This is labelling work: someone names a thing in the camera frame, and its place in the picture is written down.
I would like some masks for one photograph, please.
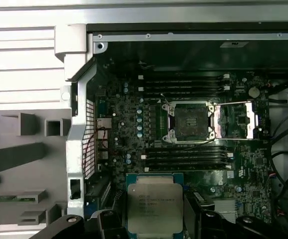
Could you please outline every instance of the silver metal frame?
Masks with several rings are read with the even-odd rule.
[[[246,138],[222,138],[222,135],[220,134],[220,125],[218,123],[218,120],[220,119],[220,108],[221,106],[229,106],[229,105],[238,105],[238,104],[244,104],[246,106],[246,116],[249,118],[249,124],[247,124],[247,136]],[[253,111],[253,103],[251,101],[243,101],[243,102],[229,102],[229,103],[222,103],[222,104],[216,104],[215,105],[215,120],[214,120],[214,127],[215,132],[217,132],[216,135],[220,137],[221,139],[231,139],[231,140],[248,140],[248,139],[254,139],[254,129],[258,126],[258,115],[256,115]]]
[[[76,3],[74,0],[52,2],[0,0],[0,28],[53,27],[66,23],[256,22],[261,24],[275,21],[288,21],[288,4],[285,1],[81,0]]]
[[[288,40],[288,33],[253,33],[253,34],[136,34],[136,35],[93,35],[94,42],[121,41],[265,41]]]

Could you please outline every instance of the ic chip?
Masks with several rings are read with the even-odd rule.
[[[263,158],[256,158],[256,165],[263,165],[264,159]]]
[[[253,191],[253,197],[254,198],[260,197],[260,191]]]
[[[178,104],[175,108],[177,140],[205,140],[208,136],[208,109],[204,104]]]
[[[238,124],[246,124],[246,116],[238,116]]]
[[[150,235],[183,230],[183,187],[171,176],[141,176],[128,186],[128,231]]]

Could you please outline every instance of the gray plastic panel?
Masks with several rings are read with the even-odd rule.
[[[36,116],[36,135],[16,136],[18,122],[10,120],[6,115],[18,115],[19,113],[34,114]],[[33,192],[46,191],[46,197],[39,203],[30,202],[0,202],[0,224],[17,224],[20,215],[24,212],[41,211],[56,214],[65,210],[67,180],[66,180],[66,158],[65,141],[66,136],[44,136],[44,122],[46,119],[70,120],[70,110],[27,110],[27,111],[0,111],[0,148],[11,147],[22,144],[42,142],[46,146],[46,155],[43,159],[23,164],[21,166],[0,172],[0,196],[15,195],[24,196]],[[59,210],[51,210],[57,202],[61,203]],[[54,220],[55,215],[48,215]]]

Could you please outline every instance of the screw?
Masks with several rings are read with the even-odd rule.
[[[69,218],[68,222],[70,222],[70,223],[76,222],[76,218]]]
[[[206,216],[208,216],[208,217],[210,217],[210,218],[213,218],[213,217],[215,217],[215,213],[213,213],[213,212],[207,212],[207,213],[206,213]]]
[[[250,219],[250,218],[243,218],[243,221],[244,221],[245,223],[252,223],[252,222],[253,222],[253,220]]]
[[[110,216],[110,215],[113,215],[113,212],[112,211],[108,211],[104,214],[104,216]]]

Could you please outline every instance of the capacitor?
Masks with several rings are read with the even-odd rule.
[[[248,90],[248,95],[252,98],[257,98],[260,95],[260,91],[257,87],[251,87]]]
[[[235,187],[235,191],[237,192],[237,193],[241,193],[242,192],[242,188],[241,187],[239,187],[239,186],[236,186]]]
[[[142,138],[143,137],[143,133],[142,132],[138,132],[138,138]]]

